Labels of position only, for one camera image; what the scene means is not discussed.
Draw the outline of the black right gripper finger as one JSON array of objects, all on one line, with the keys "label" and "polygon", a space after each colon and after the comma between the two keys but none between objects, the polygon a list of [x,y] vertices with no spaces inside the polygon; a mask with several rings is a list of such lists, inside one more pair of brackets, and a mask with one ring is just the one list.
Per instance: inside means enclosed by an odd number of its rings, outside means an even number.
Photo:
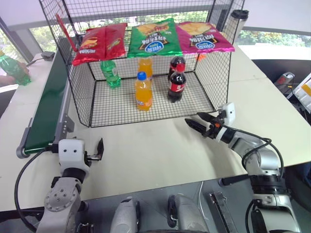
[{"label": "black right gripper finger", "polygon": [[206,126],[204,126],[204,125],[200,124],[199,122],[197,122],[193,119],[190,119],[190,118],[186,118],[185,122],[190,128],[199,132],[202,136],[208,136],[208,131],[207,131]]},{"label": "black right gripper finger", "polygon": [[206,122],[212,122],[215,120],[215,117],[205,112],[198,112],[197,115]]}]

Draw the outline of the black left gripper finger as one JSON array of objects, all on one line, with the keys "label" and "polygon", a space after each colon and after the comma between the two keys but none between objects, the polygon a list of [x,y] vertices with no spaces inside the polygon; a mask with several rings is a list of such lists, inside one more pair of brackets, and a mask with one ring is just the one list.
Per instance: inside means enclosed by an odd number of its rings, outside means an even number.
[{"label": "black left gripper finger", "polygon": [[97,159],[101,160],[104,153],[104,142],[103,138],[100,139],[98,145],[97,145]]}]

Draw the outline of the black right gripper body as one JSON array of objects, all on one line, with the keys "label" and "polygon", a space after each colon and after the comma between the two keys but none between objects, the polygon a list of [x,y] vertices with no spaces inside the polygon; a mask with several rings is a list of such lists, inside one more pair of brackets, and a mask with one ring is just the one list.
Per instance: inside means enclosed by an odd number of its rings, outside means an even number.
[{"label": "black right gripper body", "polygon": [[222,129],[222,119],[217,116],[215,117],[215,120],[212,122],[209,122],[209,129],[208,131],[208,136],[204,136],[204,137],[209,137],[211,139],[216,139],[218,133],[220,132],[220,130]]}]

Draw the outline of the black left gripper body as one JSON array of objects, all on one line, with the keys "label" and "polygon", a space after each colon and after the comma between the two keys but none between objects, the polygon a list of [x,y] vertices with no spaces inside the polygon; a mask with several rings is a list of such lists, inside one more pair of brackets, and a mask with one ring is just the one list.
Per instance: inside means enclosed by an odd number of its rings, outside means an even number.
[{"label": "black left gripper body", "polygon": [[88,155],[87,151],[84,152],[84,162],[88,167],[91,166],[92,161],[100,161],[100,160],[101,154]]}]

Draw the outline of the person's bare hand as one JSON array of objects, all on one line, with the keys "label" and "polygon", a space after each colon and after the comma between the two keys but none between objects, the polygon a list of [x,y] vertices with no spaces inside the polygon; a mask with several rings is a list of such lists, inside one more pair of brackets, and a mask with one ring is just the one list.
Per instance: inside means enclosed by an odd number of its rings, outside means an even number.
[{"label": "person's bare hand", "polygon": [[[18,62],[18,64],[26,74],[29,74],[29,70],[26,67],[25,63]],[[13,84],[16,84],[16,79],[13,76],[10,76],[10,75],[1,75],[0,76],[0,86],[1,87],[7,86],[7,85],[13,85]]]}]

